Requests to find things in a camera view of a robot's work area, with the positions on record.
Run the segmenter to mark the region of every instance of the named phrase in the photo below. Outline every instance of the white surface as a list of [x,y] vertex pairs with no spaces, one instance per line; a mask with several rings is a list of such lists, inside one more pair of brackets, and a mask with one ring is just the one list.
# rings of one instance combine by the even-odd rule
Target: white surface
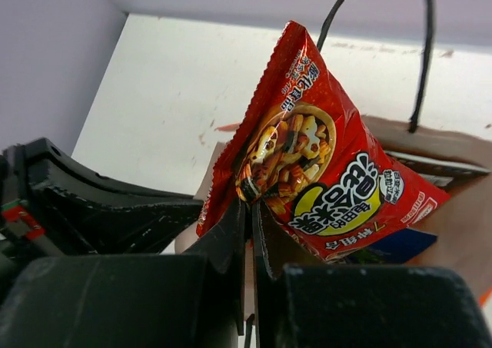
[[108,0],[0,0],[0,147],[71,153],[125,15]]
[[[126,12],[281,28],[288,19],[321,27],[335,0],[112,0]],[[334,30],[367,37],[420,38],[423,0],[347,0]],[[437,0],[442,42],[492,45],[490,0]]]
[[[240,121],[278,30],[131,15],[73,158],[147,187],[194,194],[217,141]],[[323,55],[362,113],[407,121],[419,46],[329,38]],[[437,49],[421,117],[492,139],[492,55]]]

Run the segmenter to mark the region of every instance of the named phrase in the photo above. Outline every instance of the food illustration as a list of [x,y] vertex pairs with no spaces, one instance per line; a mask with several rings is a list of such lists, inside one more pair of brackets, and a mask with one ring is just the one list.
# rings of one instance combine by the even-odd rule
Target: food illustration
[[269,121],[248,149],[236,191],[249,203],[264,197],[276,214],[328,166],[336,142],[331,117],[305,104]]

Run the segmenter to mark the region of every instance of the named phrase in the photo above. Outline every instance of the bag handle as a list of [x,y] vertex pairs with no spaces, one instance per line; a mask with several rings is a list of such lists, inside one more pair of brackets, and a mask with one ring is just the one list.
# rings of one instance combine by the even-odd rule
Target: bag handle
[[[344,3],[345,0],[337,0],[333,8],[331,8],[330,13],[324,20],[323,26],[321,27],[320,38],[317,40],[316,47],[321,52],[323,48],[324,40],[328,34],[328,30],[330,29],[331,23],[335,15],[337,14],[338,9]],[[421,78],[418,85],[417,97],[415,100],[414,113],[410,118],[410,125],[408,131],[410,133],[414,133],[418,127],[418,118],[421,114],[422,102],[425,96],[425,85],[427,83],[427,71],[429,65],[431,64],[431,52],[434,46],[434,34],[435,34],[435,8],[434,8],[434,0],[425,0],[425,8],[426,8],[426,31],[425,31],[425,46],[424,52],[422,54],[422,62],[421,62]]]

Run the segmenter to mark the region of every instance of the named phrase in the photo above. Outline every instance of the orange object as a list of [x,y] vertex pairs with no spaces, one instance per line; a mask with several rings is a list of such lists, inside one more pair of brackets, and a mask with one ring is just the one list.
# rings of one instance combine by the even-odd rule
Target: orange object
[[383,152],[295,22],[214,166],[198,235],[236,194],[264,198],[283,229],[323,260],[413,225],[449,198]]

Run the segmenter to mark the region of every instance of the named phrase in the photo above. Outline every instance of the red snack bag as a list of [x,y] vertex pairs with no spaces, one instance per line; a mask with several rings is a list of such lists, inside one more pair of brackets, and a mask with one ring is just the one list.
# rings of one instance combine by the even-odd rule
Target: red snack bag
[[295,22],[214,166],[198,235],[235,195],[264,199],[280,226],[323,260],[408,227],[449,198],[383,152]]

